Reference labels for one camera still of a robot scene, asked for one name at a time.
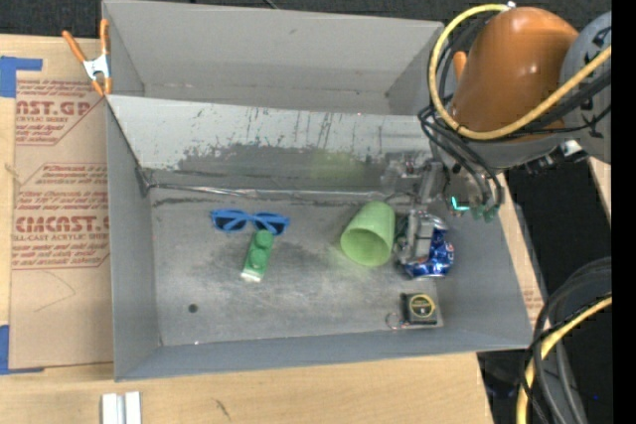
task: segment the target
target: blue can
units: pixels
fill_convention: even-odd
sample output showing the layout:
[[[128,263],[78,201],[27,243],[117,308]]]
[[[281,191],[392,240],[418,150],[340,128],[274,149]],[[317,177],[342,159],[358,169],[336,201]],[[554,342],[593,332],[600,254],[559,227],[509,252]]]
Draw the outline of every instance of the blue can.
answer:
[[[400,261],[404,271],[413,279],[445,276],[455,259],[455,248],[445,238],[446,225],[421,212],[412,213],[408,220],[417,221],[417,225],[410,228],[414,232],[406,246],[410,256]]]

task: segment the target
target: cardboard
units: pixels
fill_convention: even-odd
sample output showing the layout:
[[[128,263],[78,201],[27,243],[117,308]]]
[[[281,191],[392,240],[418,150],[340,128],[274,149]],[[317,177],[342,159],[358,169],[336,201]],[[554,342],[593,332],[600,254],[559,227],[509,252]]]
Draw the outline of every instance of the cardboard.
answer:
[[[95,40],[79,44],[98,55]],[[0,53],[44,61],[18,71],[8,131],[9,367],[112,360],[104,101],[62,38],[0,36]]]

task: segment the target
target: gray box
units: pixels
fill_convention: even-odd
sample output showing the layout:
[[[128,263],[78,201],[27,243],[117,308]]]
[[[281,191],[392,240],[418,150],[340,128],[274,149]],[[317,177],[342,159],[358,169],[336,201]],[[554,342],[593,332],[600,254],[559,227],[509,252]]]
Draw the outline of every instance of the gray box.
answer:
[[[532,330],[498,218],[449,225],[449,275],[356,265],[339,236],[370,200],[403,207],[399,161],[431,158],[438,22],[103,0],[115,379],[519,349]],[[290,217],[259,283],[254,232],[210,211]],[[400,293],[436,295],[440,327],[390,330]]]

